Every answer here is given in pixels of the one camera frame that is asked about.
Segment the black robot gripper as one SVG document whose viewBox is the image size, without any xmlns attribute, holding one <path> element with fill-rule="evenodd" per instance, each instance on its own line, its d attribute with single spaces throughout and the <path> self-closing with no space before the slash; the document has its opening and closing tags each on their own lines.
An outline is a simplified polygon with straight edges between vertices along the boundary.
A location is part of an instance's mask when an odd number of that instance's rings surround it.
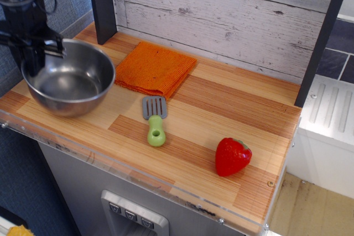
<svg viewBox="0 0 354 236">
<path fill-rule="evenodd" d="M 56 6 L 56 0 L 51 11 L 45 9 L 44 0 L 1 0 L 5 16 L 1 44 L 10 46 L 18 68 L 24 64 L 31 77 L 45 66 L 45 54 L 66 56 L 63 37 L 47 25 L 47 15 L 53 14 Z"/>
</svg>

